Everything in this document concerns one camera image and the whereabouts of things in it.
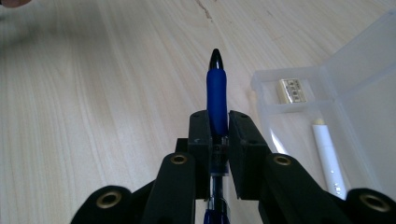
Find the white marker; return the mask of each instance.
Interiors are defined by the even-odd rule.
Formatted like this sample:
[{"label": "white marker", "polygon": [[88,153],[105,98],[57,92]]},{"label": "white marker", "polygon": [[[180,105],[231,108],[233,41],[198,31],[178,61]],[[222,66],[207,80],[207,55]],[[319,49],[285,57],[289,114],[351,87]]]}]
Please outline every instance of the white marker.
[{"label": "white marker", "polygon": [[328,191],[344,200],[347,196],[347,190],[344,184],[344,179],[341,175],[341,170],[338,164],[337,156],[335,154],[334,146],[332,145],[329,129],[327,125],[324,124],[322,119],[316,120],[312,127],[318,146],[323,172],[326,178]]}]

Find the plastic box lid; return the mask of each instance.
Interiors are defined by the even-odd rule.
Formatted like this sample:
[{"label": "plastic box lid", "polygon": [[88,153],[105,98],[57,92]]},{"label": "plastic box lid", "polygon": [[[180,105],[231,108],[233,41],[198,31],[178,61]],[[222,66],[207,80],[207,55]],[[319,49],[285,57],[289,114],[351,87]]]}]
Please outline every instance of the plastic box lid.
[{"label": "plastic box lid", "polygon": [[[393,9],[382,16],[321,66],[257,71],[251,81],[258,96],[262,133],[273,151],[281,145],[320,182],[323,174],[318,171],[311,125],[323,119],[329,126],[348,188],[375,189],[393,200],[395,13]],[[282,78],[299,78],[307,102],[282,105],[276,94]]]}]

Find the transparent plastic box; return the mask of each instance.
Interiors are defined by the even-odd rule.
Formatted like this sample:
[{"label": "transparent plastic box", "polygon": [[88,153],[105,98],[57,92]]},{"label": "transparent plastic box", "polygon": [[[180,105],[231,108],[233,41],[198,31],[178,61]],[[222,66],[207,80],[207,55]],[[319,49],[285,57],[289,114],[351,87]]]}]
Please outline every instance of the transparent plastic box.
[{"label": "transparent plastic box", "polygon": [[[396,200],[396,9],[318,67],[255,72],[262,134],[310,174],[320,167],[312,124],[323,119],[349,189],[369,188]],[[306,103],[284,104],[282,78],[302,82]],[[318,180],[321,174],[313,174]]]}]

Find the small metal object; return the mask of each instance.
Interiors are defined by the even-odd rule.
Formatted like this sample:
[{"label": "small metal object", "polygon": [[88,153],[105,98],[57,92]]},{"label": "small metal object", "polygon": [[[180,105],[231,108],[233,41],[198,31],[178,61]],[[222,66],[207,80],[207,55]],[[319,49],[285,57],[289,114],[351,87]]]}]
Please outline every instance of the small metal object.
[{"label": "small metal object", "polygon": [[187,162],[187,157],[183,155],[175,155],[171,158],[171,162],[176,165],[181,165]]},{"label": "small metal object", "polygon": [[386,213],[390,211],[390,206],[381,198],[378,198],[372,194],[362,194],[359,199],[369,208],[374,209],[378,212]]},{"label": "small metal object", "polygon": [[274,157],[274,161],[279,165],[290,165],[291,160],[284,156],[276,156]]},{"label": "small metal object", "polygon": [[96,206],[107,209],[113,207],[121,201],[122,195],[117,190],[111,190],[105,194],[102,194],[98,200],[96,200]]}]

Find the black pen tip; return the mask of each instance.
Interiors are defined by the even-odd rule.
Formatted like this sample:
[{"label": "black pen tip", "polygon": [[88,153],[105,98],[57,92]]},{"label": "black pen tip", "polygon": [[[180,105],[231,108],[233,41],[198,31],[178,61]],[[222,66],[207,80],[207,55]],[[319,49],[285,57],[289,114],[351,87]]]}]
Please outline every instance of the black pen tip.
[{"label": "black pen tip", "polygon": [[224,69],[220,51],[218,49],[213,49],[212,57],[210,58],[209,70],[213,68]]}]

